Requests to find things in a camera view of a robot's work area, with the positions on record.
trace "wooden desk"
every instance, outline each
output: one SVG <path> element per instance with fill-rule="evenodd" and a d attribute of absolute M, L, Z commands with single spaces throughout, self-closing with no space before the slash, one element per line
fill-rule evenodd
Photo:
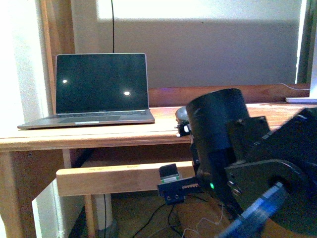
<path fill-rule="evenodd" d="M 250 104 L 276 129 L 304 105 Z M 0 136 L 0 213 L 8 238 L 36 237 L 32 200 L 70 168 L 70 149 L 189 143 L 176 137 L 176 107 L 152 108 L 155 124 L 7 131 Z"/>

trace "floor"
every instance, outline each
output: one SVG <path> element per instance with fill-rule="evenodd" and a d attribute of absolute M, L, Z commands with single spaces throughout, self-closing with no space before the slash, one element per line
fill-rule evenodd
<path fill-rule="evenodd" d="M 113 194 L 112 212 L 113 218 L 117 223 L 117 232 L 111 231 L 112 235 L 109 236 L 109 234 L 106 234 L 106 238 L 181 237 L 181 235 L 167 227 L 167 219 L 173 207 L 164 204 L 164 199 L 158 196 L 157 191 Z M 135 233 L 148 222 L 154 212 L 155 214 L 149 224 L 135 235 Z M 175 227 L 175 229 L 181 234 L 182 228 L 180 226 L 176 209 L 172 210 L 169 220 L 170 224 L 179 225 Z M 81 236 L 77 236 L 73 233 L 70 237 L 87 238 L 86 226 L 83 228 Z M 103 231 L 99 232 L 99 237 L 104 237 Z"/>

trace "white wall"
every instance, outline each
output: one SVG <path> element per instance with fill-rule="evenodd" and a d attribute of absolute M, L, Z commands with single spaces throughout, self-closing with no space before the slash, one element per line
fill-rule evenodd
<path fill-rule="evenodd" d="M 0 134 L 52 113 L 40 0 L 0 3 Z M 39 238 L 68 237 L 82 207 L 78 197 L 61 199 L 51 183 L 33 202 Z M 0 237 L 5 237 L 0 221 Z"/>
<path fill-rule="evenodd" d="M 294 83 L 301 0 L 113 0 L 115 51 L 149 87 Z M 110 0 L 72 0 L 77 53 L 111 53 Z"/>

